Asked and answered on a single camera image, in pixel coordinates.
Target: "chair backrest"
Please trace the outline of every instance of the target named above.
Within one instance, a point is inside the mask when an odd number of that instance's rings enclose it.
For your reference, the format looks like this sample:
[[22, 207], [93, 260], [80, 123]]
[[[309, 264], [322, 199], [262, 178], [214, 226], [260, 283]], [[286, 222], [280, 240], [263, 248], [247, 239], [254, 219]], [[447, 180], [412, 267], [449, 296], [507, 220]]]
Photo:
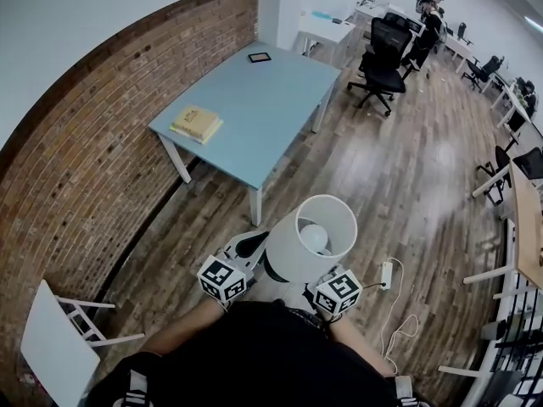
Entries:
[[371, 44], [379, 66], [386, 69], [400, 67], [401, 57], [412, 37], [407, 22], [389, 17], [388, 20], [374, 18], [372, 20]]
[[543, 153], [540, 148], [534, 148], [513, 161], [529, 180], [543, 178]]
[[489, 60], [488, 64], [483, 66], [481, 70], [486, 74], [485, 80], [481, 78], [483, 81], [488, 81], [489, 77], [494, 74], [501, 66], [500, 60], [497, 56], [492, 56], [492, 58]]

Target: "office chair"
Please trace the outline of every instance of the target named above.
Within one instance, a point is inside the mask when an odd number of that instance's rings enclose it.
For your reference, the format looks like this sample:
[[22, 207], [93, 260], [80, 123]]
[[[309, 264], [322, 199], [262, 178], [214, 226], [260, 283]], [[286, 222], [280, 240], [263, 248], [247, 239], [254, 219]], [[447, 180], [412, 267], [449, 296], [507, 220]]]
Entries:
[[481, 86], [479, 86], [479, 82], [482, 81], [483, 83], [486, 83], [490, 76], [500, 68], [501, 61], [497, 58], [497, 56], [492, 56], [492, 59], [489, 60], [488, 64], [482, 68], [479, 68], [476, 64], [470, 62], [469, 60], [467, 62], [467, 66], [469, 66], [472, 74], [469, 75], [467, 72], [464, 72], [462, 74], [462, 78], [466, 77], [472, 82], [473, 90], [475, 90], [475, 87], [478, 87], [479, 92], [482, 92], [483, 89], [481, 89]]
[[393, 16], [372, 20], [370, 46], [367, 47], [367, 52], [362, 56], [358, 67], [358, 70], [366, 77], [366, 84], [350, 82], [347, 85], [349, 91], [355, 86], [368, 92], [358, 104], [359, 109], [366, 100], [375, 95], [387, 108], [385, 115], [390, 116], [392, 110], [383, 94], [390, 95], [392, 100], [393, 93], [406, 91], [406, 84], [398, 73], [398, 68], [400, 68], [401, 57], [411, 40], [412, 33], [407, 22], [404, 24], [401, 20], [404, 19]]
[[[514, 164], [526, 175], [529, 180], [539, 180], [543, 178], [543, 153], [540, 148], [534, 148], [531, 151], [519, 155], [512, 160]], [[494, 166], [489, 162], [484, 166], [479, 165], [475, 170], [482, 170], [489, 176], [494, 176], [504, 167], [509, 164], [509, 155], [499, 146], [495, 147], [495, 162], [497, 169], [494, 169]], [[490, 196], [490, 187], [484, 191], [484, 195], [487, 196], [494, 206], [499, 205], [503, 202], [503, 187], [505, 184], [511, 188], [511, 177], [509, 174], [506, 174], [502, 179], [497, 181], [494, 186], [498, 189], [500, 194], [500, 200], [497, 202]]]

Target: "hardwood floor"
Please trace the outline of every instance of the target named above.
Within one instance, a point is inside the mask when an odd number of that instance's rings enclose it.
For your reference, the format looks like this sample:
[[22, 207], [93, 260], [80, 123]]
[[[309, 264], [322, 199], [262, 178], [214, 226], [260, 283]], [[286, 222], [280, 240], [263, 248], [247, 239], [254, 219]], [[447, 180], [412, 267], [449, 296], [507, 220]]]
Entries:
[[[484, 198], [470, 195], [484, 180], [475, 166], [493, 160], [494, 146], [505, 146], [507, 139], [495, 129], [499, 117], [490, 112], [490, 98], [455, 75], [450, 55], [430, 58], [430, 80], [424, 73], [407, 79], [407, 93], [396, 96], [388, 119], [376, 98], [357, 109], [362, 92], [345, 90], [358, 63], [353, 59], [343, 71], [319, 133], [306, 125], [269, 177], [260, 229], [271, 228], [311, 195], [343, 199], [359, 227], [344, 265], [365, 285], [379, 281], [381, 263], [390, 256], [405, 266], [385, 338], [409, 314], [421, 325], [416, 337], [399, 337], [391, 357], [419, 392], [436, 405], [453, 405], [466, 380], [437, 367], [473, 363], [482, 345], [479, 328], [492, 319], [498, 282], [465, 286], [462, 278], [494, 268], [501, 251], [501, 223]], [[195, 274], [206, 256], [253, 229], [244, 186], [198, 165], [191, 183], [174, 194], [115, 278], [106, 300], [120, 308], [110, 318], [110, 330], [152, 333], [183, 314], [202, 297]], [[399, 284], [395, 265], [391, 290], [367, 289], [350, 311], [379, 350], [379, 331]], [[278, 297], [303, 303], [297, 287], [273, 282], [257, 283], [248, 299]], [[139, 345], [104, 350], [99, 375]]]

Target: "white lamp shade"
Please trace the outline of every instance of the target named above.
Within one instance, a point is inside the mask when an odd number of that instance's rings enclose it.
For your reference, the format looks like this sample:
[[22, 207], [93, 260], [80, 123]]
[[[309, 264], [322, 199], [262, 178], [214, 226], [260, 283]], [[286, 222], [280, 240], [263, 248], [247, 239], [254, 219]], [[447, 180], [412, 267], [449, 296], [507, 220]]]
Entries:
[[[299, 221], [310, 220], [328, 235], [329, 255], [305, 246]], [[304, 201], [270, 231], [266, 255], [271, 268], [284, 280], [310, 283], [332, 269], [355, 245], [356, 218], [347, 204], [334, 196], [320, 194]]]

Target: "brick wall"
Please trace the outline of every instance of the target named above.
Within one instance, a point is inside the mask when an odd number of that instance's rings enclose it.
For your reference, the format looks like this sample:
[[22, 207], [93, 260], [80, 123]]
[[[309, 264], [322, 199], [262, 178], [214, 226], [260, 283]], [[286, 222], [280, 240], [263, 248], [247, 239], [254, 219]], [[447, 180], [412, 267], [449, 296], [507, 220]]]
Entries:
[[64, 74], [0, 153], [0, 389], [13, 403], [39, 281], [95, 297], [178, 177], [147, 124], [252, 42], [256, 17], [257, 0], [182, 0], [139, 20]]

